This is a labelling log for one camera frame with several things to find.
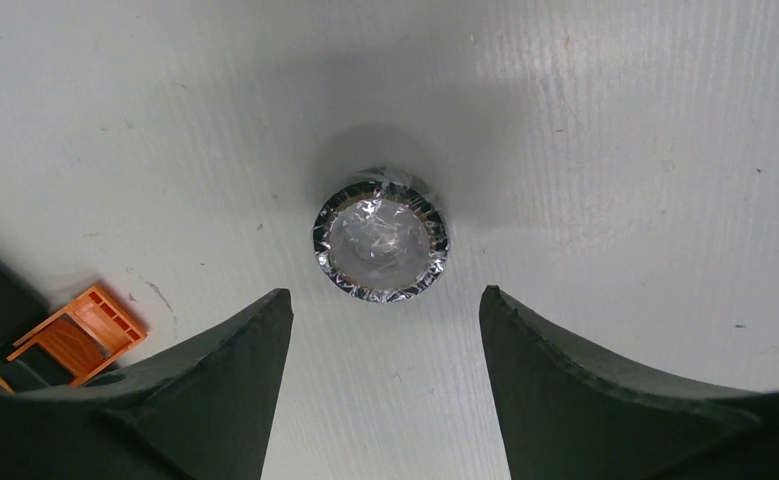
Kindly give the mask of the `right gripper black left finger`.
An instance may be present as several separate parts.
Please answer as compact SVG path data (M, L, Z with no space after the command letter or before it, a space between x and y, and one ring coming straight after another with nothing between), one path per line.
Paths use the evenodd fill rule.
M26 400L28 479L257 479L290 345L291 295L81 387Z

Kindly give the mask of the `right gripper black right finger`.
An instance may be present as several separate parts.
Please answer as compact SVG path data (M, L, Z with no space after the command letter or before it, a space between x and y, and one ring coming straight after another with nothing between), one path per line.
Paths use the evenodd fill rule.
M495 285L479 324L515 479L659 479L759 429L735 390L624 358Z

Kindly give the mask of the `black plastic tool case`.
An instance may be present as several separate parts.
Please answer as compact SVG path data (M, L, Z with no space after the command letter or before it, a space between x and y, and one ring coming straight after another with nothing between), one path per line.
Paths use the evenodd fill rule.
M0 263L0 391L85 385L115 370L147 336L147 326L102 283L50 313Z

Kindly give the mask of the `silver measuring tape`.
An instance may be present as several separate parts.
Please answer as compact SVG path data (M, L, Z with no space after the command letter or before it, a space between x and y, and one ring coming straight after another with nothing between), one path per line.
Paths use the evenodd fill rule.
M322 273L375 304L414 298L445 272L451 248L437 196L399 168L356 172L319 210L312 245Z

